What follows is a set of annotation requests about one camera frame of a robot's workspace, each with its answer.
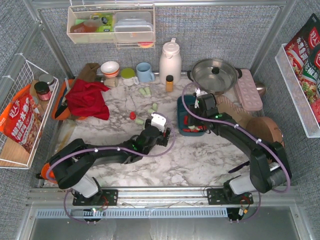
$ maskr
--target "jar lid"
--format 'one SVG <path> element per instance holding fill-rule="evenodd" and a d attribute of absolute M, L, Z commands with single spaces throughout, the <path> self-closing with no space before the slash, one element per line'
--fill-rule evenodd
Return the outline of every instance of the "jar lid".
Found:
<path fill-rule="evenodd" d="M 135 77 L 135 71 L 132 68 L 125 68 L 121 71 L 121 77 L 123 77 L 124 79 L 130 79 Z"/>
<path fill-rule="evenodd" d="M 178 54 L 180 52 L 180 46 L 176 43 L 176 39 L 173 38 L 171 41 L 166 42 L 163 45 L 162 51 L 165 54 L 175 55 L 175 54 Z"/>
<path fill-rule="evenodd" d="M 45 82 L 47 84 L 52 84 L 52 82 L 54 81 L 54 77 L 50 74 L 42 74 L 40 77 L 39 77 L 39 82 Z"/>
<path fill-rule="evenodd" d="M 168 75 L 168 76 L 166 76 L 165 80 L 166 80 L 167 82 L 173 82 L 173 81 L 174 81 L 174 76 Z"/>
<path fill-rule="evenodd" d="M 46 94 L 48 92 L 50 92 L 50 88 L 48 83 L 44 82 L 44 81 L 38 81 L 35 85 L 34 85 L 34 90 L 38 93 L 38 94 Z"/>

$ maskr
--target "white thermos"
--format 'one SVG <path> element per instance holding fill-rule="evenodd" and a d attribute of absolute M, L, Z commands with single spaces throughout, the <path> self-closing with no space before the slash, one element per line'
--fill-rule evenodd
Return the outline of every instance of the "white thermos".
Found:
<path fill-rule="evenodd" d="M 166 84 L 166 77 L 173 76 L 173 84 L 180 81 L 181 78 L 181 56 L 180 47 L 176 39 L 166 42 L 162 48 L 162 55 L 159 63 L 159 77 L 163 84 Z"/>

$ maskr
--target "round wooden board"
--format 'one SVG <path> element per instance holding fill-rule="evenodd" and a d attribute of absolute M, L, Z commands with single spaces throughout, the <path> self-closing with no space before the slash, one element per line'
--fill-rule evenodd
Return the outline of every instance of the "round wooden board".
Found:
<path fill-rule="evenodd" d="M 249 133 L 269 143 L 279 142 L 283 147 L 285 146 L 281 130 L 270 117 L 254 117 L 248 122 L 245 129 Z"/>

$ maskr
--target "red cloth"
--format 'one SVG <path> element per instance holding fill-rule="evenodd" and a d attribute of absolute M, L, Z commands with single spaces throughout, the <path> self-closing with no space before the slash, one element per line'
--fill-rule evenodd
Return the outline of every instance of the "red cloth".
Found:
<path fill-rule="evenodd" d="M 70 112 L 80 117 L 96 117 L 98 119 L 109 119 L 109 108 L 105 104 L 101 91 L 108 91 L 101 82 L 86 82 L 77 79 L 74 86 L 65 95 Z"/>

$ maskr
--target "wire basket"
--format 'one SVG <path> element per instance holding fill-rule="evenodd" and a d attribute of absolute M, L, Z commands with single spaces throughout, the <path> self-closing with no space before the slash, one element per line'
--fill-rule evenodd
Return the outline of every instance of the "wire basket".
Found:
<path fill-rule="evenodd" d="M 34 63 L 26 59 L 16 79 L 11 78 L 11 80 L 13 81 L 13 86 L 6 97 L 3 103 L 3 106 L 1 107 L 1 112 L 4 111 L 6 106 L 12 101 L 13 97 L 17 94 L 18 91 L 20 91 L 26 85 L 31 84 L 32 81 L 35 79 L 32 66 L 42 71 L 44 74 L 48 74 L 48 72 L 46 72 L 39 66 L 35 65 Z M 37 132 L 37 135 L 34 140 L 34 144 L 30 153 L 28 153 L 19 143 L 11 140 L 7 136 L 5 136 L 2 132 L 0 132 L 0 168 L 29 169 L 31 167 L 37 151 L 39 140 L 41 139 L 41 132 L 45 128 L 50 110 L 52 108 L 53 102 L 55 100 L 55 96 L 58 91 L 58 87 L 59 87 L 59 81 L 56 77 L 54 77 L 54 86 L 53 86 L 52 95 L 47 104 L 47 108 L 45 110 L 40 128 Z"/>

